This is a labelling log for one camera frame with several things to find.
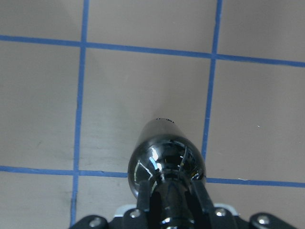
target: screw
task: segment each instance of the screw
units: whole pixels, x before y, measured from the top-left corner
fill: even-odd
[[[94,227],[99,226],[101,223],[102,223],[101,218],[95,217],[93,220],[91,220],[91,221],[89,222],[89,226],[92,227],[92,228],[94,228]]]
[[[215,211],[217,216],[225,216],[225,209],[224,208],[217,208]]]
[[[257,217],[257,221],[260,224],[269,224],[270,223],[270,219],[268,218],[268,216],[265,216],[265,215],[261,215],[261,216]]]
[[[130,213],[130,217],[131,218],[137,218],[137,217],[139,217],[141,215],[141,212],[138,210],[138,209],[135,209],[134,211],[132,211],[131,213]]]

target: beige tile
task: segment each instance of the beige tile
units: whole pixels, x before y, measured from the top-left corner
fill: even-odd
[[[223,1],[218,53],[305,61],[305,1]]]
[[[91,0],[88,41],[210,52],[216,1]]]
[[[0,34],[79,41],[82,0],[10,0],[0,8]]]
[[[136,204],[127,178],[80,177],[76,221],[87,215],[111,221],[116,209],[126,204]]]
[[[268,187],[207,183],[206,188],[214,203],[233,206],[240,217],[267,212],[287,223],[302,228],[304,225],[304,189],[294,187]]]
[[[72,177],[0,172],[0,228],[67,228]]]
[[[209,61],[88,50],[80,169],[126,172],[144,125],[174,120],[200,149]]]
[[[305,69],[219,61],[208,177],[304,182]]]
[[[1,165],[72,169],[79,49],[0,42]]]

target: vertical blue line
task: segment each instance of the vertical blue line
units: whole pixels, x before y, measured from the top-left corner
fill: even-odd
[[[88,28],[89,0],[83,2],[82,24],[81,24],[81,50],[80,50],[80,65],[77,90],[77,108],[75,118],[75,135],[74,135],[74,160],[73,160],[73,187],[71,198],[71,218],[70,226],[75,223],[76,204],[79,180],[79,160],[80,160],[80,140],[81,140],[81,112],[82,112],[82,96],[83,84],[85,75],[86,62],[86,42]]]
[[[202,156],[204,159],[206,158],[206,149],[207,149],[207,142],[208,142],[209,126],[210,126],[212,95],[213,95],[213,87],[214,87],[216,55],[217,55],[217,47],[218,47],[218,37],[219,37],[222,6],[223,6],[223,1],[218,0],[217,7],[216,7],[215,27],[214,27],[214,36],[213,36],[213,46],[212,46],[212,58],[211,58],[211,65],[210,65],[208,95],[207,95],[207,99],[206,99],[206,110],[205,110],[204,129],[203,129],[203,142],[202,142],[202,150],[201,150]]]

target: blue grid line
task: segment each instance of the blue grid line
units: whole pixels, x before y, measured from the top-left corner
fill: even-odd
[[[49,45],[72,46],[72,47],[81,47],[85,45],[87,48],[95,48],[95,49],[116,50],[116,51],[126,51],[126,52],[144,52],[151,54],[175,55],[175,56],[186,56],[186,57],[206,58],[206,59],[213,58],[216,60],[287,65],[292,67],[305,68],[305,62],[298,62],[298,61],[235,56],[235,55],[216,54],[216,53],[212,54],[206,52],[192,52],[192,51],[183,51],[183,50],[159,49],[159,48],[138,47],[138,46],[128,46],[128,45],[119,45],[119,44],[78,42],[78,41],[68,41],[68,40],[7,36],[7,35],[0,35],[0,41],[49,44]]]
[[[40,175],[57,175],[57,176],[73,176],[73,170],[60,169],[39,169],[39,168],[25,168],[25,167],[10,167],[0,166],[0,172],[22,173],[22,174],[40,174]],[[79,176],[90,177],[127,177],[127,173],[123,172],[106,172],[106,171],[92,171],[79,170]],[[251,185],[251,186],[272,186],[272,187],[299,187],[305,188],[305,183],[290,182],[290,181],[272,181],[272,180],[241,180],[241,179],[224,179],[212,178],[206,179],[207,183],[214,184],[231,184],[231,185]]]
[[[78,89],[77,89],[77,109],[76,109],[76,118],[75,118],[73,184],[72,184],[70,226],[72,226],[75,223],[75,219],[76,219],[76,201],[77,201],[78,181],[79,181],[79,160],[80,160],[80,140],[81,140],[81,113],[82,113],[82,96],[83,96],[83,84],[84,84],[84,75],[85,75],[85,61],[86,61],[88,15],[89,15],[89,0],[84,0],[83,11],[82,11],[82,23],[81,23],[81,49],[80,49],[80,65],[79,65],[79,78],[78,78]]]
[[[223,5],[223,1],[218,0],[217,7],[216,7],[216,15],[215,15],[212,59],[211,59],[211,64],[210,64],[208,95],[207,95],[207,99],[206,99],[203,140],[202,140],[202,149],[201,149],[201,153],[202,153],[202,156],[204,159],[206,158],[206,150],[207,150],[207,142],[208,142],[208,134],[209,134],[209,126],[210,126],[212,96],[213,96],[214,77],[215,77],[215,69],[216,69],[216,55],[217,55],[217,47],[218,47],[218,37],[219,37],[222,5]]]

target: horizontal blue line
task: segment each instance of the horizontal blue line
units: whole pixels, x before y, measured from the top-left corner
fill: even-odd
[[[73,46],[73,47],[79,47],[81,45],[81,42],[77,42],[77,41],[55,40],[55,39],[34,38],[34,37],[16,37],[16,36],[6,36],[6,35],[0,35],[0,41],[51,44],[51,45]]]
[[[207,183],[215,183],[215,184],[279,186],[279,187],[302,187],[302,188],[305,188],[305,183],[287,182],[287,181],[239,180],[239,179],[207,178],[206,182]]]
[[[276,59],[266,59],[266,58],[256,58],[256,57],[245,57],[245,56],[233,56],[217,54],[216,59],[226,60],[226,61],[239,61],[239,62],[254,62],[254,63],[264,63],[264,64],[276,64],[276,65],[288,65],[293,67],[305,67],[305,62],[297,61],[285,61]]]
[[[191,52],[182,50],[171,50],[171,49],[157,49],[148,47],[138,47],[138,46],[128,46],[128,45],[118,45],[118,44],[105,44],[105,43],[93,43],[88,42],[86,44],[87,48],[95,49],[108,49],[117,51],[127,51],[127,52],[144,52],[152,54],[163,54],[163,55],[175,55],[175,56],[189,56],[197,58],[211,58],[210,53],[205,52]]]
[[[10,173],[43,174],[43,175],[73,175],[73,170],[40,169],[0,166],[0,171]]]
[[[80,176],[93,176],[93,177],[127,177],[127,173],[90,171],[90,170],[80,170],[79,175]]]

